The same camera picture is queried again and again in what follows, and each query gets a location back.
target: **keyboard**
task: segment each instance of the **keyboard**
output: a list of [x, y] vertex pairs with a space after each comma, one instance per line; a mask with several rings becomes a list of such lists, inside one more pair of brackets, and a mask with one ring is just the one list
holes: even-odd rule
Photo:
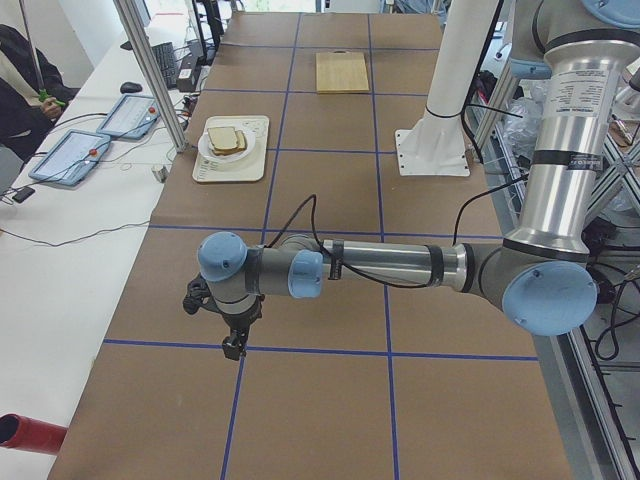
[[165, 42], [160, 45], [154, 45], [151, 50], [153, 50], [153, 55], [156, 57], [160, 73], [167, 84], [167, 88], [175, 88], [176, 80], [178, 79], [178, 67], [173, 43]]

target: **robotic arm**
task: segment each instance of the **robotic arm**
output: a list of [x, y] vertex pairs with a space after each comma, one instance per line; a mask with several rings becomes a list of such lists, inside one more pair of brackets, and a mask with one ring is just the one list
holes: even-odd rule
[[[452, 8], [468, 1], [455, 0]], [[185, 310], [220, 313], [231, 330], [225, 356], [235, 360], [246, 352], [265, 295], [316, 297], [326, 274], [449, 286], [486, 298], [536, 335], [559, 335], [584, 323], [597, 288], [583, 268], [589, 252], [581, 232], [620, 74], [640, 56], [639, 4], [518, 1], [513, 60], [533, 75], [544, 58], [552, 76], [520, 225], [501, 245], [442, 248], [298, 235], [267, 248], [220, 232], [198, 251], [201, 273], [188, 286]]]

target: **computer mouse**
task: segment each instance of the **computer mouse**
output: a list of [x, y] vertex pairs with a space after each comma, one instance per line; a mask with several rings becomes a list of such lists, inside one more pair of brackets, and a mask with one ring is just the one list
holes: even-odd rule
[[120, 85], [120, 93], [137, 93], [142, 91], [142, 85], [135, 82], [124, 82]]

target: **black cable tie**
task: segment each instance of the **black cable tie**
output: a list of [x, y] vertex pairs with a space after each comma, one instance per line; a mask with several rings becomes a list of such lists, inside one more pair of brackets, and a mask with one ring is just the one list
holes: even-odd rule
[[262, 248], [250, 248], [244, 261], [244, 288], [247, 293], [260, 295], [260, 270], [262, 267]]
[[442, 249], [437, 245], [425, 245], [429, 250], [429, 260], [431, 262], [431, 278], [428, 287], [437, 287], [442, 284], [444, 278], [444, 255]]
[[342, 265], [344, 263], [344, 240], [334, 240], [331, 250], [329, 280], [340, 280], [342, 278]]
[[538, 8], [536, 8], [535, 13], [533, 14], [533, 22], [531, 23], [531, 35], [533, 36], [533, 41], [535, 42], [536, 47], [538, 47], [540, 53], [544, 55], [545, 53], [547, 53], [547, 49], [545, 48], [544, 43], [542, 43], [542, 39], [540, 38], [540, 34], [538, 33], [538, 18], [540, 17], [540, 9], [542, 8], [543, 3], [544, 0], [540, 0]]
[[425, 105], [425, 108], [427, 109], [427, 112], [429, 112], [429, 113], [430, 113], [431, 115], [433, 115], [434, 117], [438, 117], [438, 118], [455, 118], [455, 117], [457, 117], [457, 116], [459, 116], [459, 115], [462, 115], [462, 112], [458, 112], [458, 113], [456, 113], [456, 114], [454, 114], [454, 115], [440, 115], [439, 113], [432, 112], [432, 111], [429, 109], [429, 106], [428, 106], [428, 105]]

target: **white wall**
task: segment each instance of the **white wall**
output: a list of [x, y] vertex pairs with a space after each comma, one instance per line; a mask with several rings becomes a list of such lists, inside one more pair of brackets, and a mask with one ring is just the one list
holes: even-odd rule
[[[36, 46], [60, 69], [65, 84], [82, 86], [93, 66], [58, 1], [29, 0], [25, 4]], [[0, 0], [0, 22], [25, 34], [18, 0]]]
[[113, 0], [58, 2], [89, 60], [94, 66], [97, 65], [123, 30]]

